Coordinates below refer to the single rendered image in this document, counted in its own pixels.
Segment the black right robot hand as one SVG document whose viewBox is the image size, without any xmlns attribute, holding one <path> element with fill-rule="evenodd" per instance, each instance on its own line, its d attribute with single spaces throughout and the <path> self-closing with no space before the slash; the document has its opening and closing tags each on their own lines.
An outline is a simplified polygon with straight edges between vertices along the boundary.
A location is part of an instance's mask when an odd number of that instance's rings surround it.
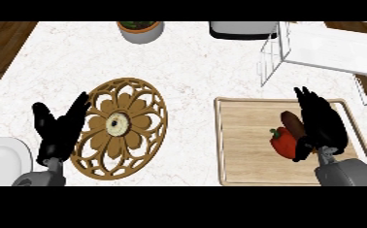
<svg viewBox="0 0 367 228">
<path fill-rule="evenodd" d="M 341 115 L 327 100 L 306 87 L 295 88 L 305 134 L 298 138 L 295 162 L 305 160 L 315 148 L 330 147 L 335 155 L 345 152 L 348 135 Z"/>
</svg>

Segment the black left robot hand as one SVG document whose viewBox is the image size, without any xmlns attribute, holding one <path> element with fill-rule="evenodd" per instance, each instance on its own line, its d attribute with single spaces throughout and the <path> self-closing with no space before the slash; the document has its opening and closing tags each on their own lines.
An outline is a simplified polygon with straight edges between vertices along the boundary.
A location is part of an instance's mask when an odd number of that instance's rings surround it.
<svg viewBox="0 0 367 228">
<path fill-rule="evenodd" d="M 45 161 L 58 158 L 70 159 L 74 145 L 84 125 L 86 111 L 90 108 L 89 95 L 82 92 L 76 98 L 65 115 L 55 118 L 47 106 L 36 102 L 31 106 L 34 115 L 34 129 L 42 137 L 37 163 L 45 166 Z"/>
</svg>

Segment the brown sweet potato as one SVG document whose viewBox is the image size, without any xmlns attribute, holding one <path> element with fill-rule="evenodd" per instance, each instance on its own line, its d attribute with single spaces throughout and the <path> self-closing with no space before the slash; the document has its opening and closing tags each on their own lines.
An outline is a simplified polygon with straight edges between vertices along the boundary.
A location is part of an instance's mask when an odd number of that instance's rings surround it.
<svg viewBox="0 0 367 228">
<path fill-rule="evenodd" d="M 299 117 L 289 111 L 281 112 L 281 122 L 298 140 L 305 136 L 304 124 Z"/>
</svg>

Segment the pale wooden tray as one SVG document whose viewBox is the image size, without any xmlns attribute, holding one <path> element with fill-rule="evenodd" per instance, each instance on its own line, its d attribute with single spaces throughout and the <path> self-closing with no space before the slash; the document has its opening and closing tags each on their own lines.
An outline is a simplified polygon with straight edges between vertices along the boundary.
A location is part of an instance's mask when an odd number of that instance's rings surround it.
<svg viewBox="0 0 367 228">
<path fill-rule="evenodd" d="M 283 126 L 281 112 L 301 116 L 299 101 L 216 97 L 213 105 L 221 184 L 318 186 L 318 156 L 295 163 L 269 143 L 269 130 Z"/>
</svg>

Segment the red bell pepper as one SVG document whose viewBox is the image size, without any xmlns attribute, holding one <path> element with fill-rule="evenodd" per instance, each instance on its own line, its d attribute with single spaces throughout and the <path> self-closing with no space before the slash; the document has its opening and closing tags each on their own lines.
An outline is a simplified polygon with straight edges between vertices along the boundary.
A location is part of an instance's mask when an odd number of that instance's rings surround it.
<svg viewBox="0 0 367 228">
<path fill-rule="evenodd" d="M 278 127 L 277 129 L 271 129 L 272 138 L 269 143 L 277 153 L 287 159 L 296 158 L 296 145 L 298 140 L 295 139 L 290 131 L 286 127 Z"/>
</svg>

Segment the white round plate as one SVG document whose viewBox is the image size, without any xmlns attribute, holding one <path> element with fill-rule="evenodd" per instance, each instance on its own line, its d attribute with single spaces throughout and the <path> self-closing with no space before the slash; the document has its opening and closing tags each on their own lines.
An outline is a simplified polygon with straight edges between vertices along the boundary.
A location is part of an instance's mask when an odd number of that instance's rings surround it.
<svg viewBox="0 0 367 228">
<path fill-rule="evenodd" d="M 0 186 L 13 184 L 33 171 L 33 156 L 27 144 L 16 138 L 0 137 Z"/>
</svg>

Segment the cream round cupcake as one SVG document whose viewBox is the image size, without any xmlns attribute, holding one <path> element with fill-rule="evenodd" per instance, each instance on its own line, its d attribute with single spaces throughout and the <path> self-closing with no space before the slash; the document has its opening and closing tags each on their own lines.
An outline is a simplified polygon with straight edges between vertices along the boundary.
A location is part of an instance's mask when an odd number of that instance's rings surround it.
<svg viewBox="0 0 367 228">
<path fill-rule="evenodd" d="M 107 119 L 107 132 L 111 136 L 120 137 L 126 134 L 130 127 L 127 115 L 123 113 L 111 114 Z"/>
</svg>

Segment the round brown wooden trivet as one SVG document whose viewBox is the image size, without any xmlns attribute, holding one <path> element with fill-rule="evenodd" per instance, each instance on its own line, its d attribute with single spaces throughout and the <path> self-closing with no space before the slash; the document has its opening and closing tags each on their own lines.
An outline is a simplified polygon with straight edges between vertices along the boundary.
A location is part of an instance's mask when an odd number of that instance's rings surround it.
<svg viewBox="0 0 367 228">
<path fill-rule="evenodd" d="M 80 132 L 71 163 L 92 179 L 123 179 L 153 160 L 167 128 L 161 94 L 144 80 L 121 78 L 89 93 L 87 130 Z"/>
</svg>

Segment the grey and black appliance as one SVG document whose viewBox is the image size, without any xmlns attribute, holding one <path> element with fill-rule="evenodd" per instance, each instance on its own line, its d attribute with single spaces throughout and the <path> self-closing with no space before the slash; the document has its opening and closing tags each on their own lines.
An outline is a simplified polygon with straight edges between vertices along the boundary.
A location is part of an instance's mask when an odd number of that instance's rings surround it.
<svg viewBox="0 0 367 228">
<path fill-rule="evenodd" d="M 277 38 L 277 21 L 212 21 L 209 34 L 225 40 L 267 40 Z"/>
</svg>

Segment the grey potted plant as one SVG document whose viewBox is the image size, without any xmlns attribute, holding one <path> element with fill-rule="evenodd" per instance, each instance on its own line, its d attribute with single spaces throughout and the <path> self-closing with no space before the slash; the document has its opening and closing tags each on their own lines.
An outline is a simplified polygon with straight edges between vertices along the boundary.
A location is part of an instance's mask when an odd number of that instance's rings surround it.
<svg viewBox="0 0 367 228">
<path fill-rule="evenodd" d="M 160 37 L 164 29 L 164 22 L 156 21 L 150 27 L 138 30 L 126 28 L 120 22 L 117 23 L 117 27 L 124 40 L 132 44 L 142 45 L 148 44 Z"/>
</svg>

